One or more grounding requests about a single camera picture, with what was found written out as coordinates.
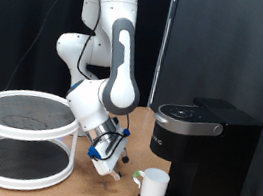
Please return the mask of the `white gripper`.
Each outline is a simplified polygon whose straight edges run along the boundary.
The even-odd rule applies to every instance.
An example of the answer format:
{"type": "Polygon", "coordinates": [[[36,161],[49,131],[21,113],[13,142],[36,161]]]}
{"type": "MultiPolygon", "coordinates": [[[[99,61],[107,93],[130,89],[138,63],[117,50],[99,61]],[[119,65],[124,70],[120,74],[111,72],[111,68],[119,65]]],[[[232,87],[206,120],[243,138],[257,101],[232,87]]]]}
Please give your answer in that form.
{"type": "Polygon", "coordinates": [[[105,121],[95,128],[96,137],[91,143],[90,155],[93,165],[99,175],[110,175],[115,181],[121,179],[121,173],[116,170],[116,163],[122,156],[124,164],[129,162],[126,136],[121,127],[116,126],[113,121],[105,121]]]}

